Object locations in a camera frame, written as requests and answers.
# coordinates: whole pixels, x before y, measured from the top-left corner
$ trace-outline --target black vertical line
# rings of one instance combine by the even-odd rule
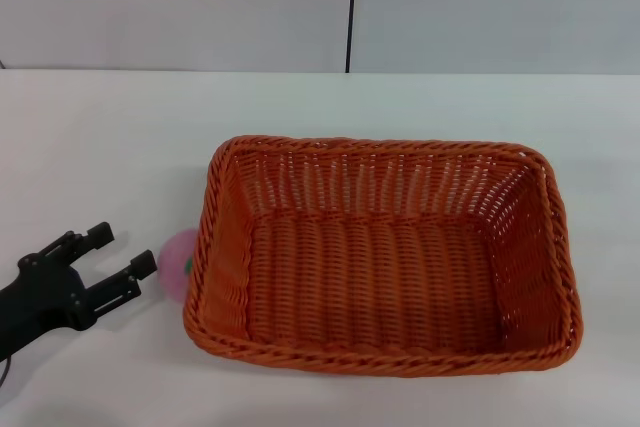
[[[351,38],[353,37],[353,4],[355,0],[349,0],[349,28],[347,30],[347,60],[345,62],[344,71],[351,71]]]

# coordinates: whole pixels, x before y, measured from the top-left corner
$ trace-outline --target cable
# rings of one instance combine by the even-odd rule
[[[7,357],[7,361],[4,364],[4,372],[2,373],[2,377],[0,377],[0,389],[4,385],[4,381],[7,380],[7,375],[9,375],[10,368],[11,368],[11,356]]]
[[[355,0],[349,0],[349,28],[347,30],[347,60],[344,71],[348,74],[351,71],[351,38],[353,36],[353,5]]]

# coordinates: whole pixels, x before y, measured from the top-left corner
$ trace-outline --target woven wicker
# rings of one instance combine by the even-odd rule
[[[234,138],[211,162],[185,327],[272,367],[544,370],[582,337],[553,171],[519,145]]]

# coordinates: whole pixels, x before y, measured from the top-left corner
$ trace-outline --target pink fruit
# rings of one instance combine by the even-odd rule
[[[158,256],[160,284],[173,300],[183,303],[189,287],[191,259],[196,246],[196,229],[184,230],[162,246]]]

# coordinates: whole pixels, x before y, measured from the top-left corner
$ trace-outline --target table surface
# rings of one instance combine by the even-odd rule
[[[0,72],[0,285],[68,229],[116,241],[86,284],[197,225],[206,167],[239,134],[518,142],[555,168],[585,320],[541,373],[391,379],[215,358],[154,278],[84,333],[17,353],[4,427],[640,424],[640,78]]]

